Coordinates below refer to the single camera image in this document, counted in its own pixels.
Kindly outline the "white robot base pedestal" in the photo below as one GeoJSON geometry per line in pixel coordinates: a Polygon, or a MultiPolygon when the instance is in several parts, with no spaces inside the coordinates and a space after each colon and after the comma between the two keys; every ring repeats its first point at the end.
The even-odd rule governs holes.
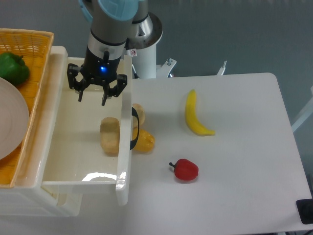
{"type": "Polygon", "coordinates": [[[146,19],[132,25],[131,36],[126,42],[126,54],[132,57],[134,79],[172,77],[176,60],[168,58],[164,64],[157,64],[157,44],[162,35],[162,23],[151,12],[146,19]]]}

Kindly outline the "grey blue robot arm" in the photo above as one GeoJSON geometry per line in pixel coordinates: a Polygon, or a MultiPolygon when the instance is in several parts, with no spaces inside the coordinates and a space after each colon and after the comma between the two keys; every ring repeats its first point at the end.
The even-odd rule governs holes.
{"type": "Polygon", "coordinates": [[[83,98],[91,84],[101,86],[102,104],[109,97],[118,97],[128,84],[125,74],[117,69],[126,43],[131,39],[131,27],[149,16],[146,0],[82,0],[83,10],[92,16],[86,55],[81,66],[69,64],[69,88],[83,98]]]}

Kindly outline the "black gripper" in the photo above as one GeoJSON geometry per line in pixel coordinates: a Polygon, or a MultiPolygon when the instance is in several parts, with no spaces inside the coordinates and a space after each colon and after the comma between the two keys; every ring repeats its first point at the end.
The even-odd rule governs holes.
{"type": "Polygon", "coordinates": [[[123,45],[88,45],[81,66],[68,64],[68,85],[70,89],[78,92],[79,102],[82,101],[84,90],[89,85],[103,88],[102,106],[106,104],[108,97],[118,97],[122,93],[128,84],[127,75],[117,73],[123,50],[123,45]]]}

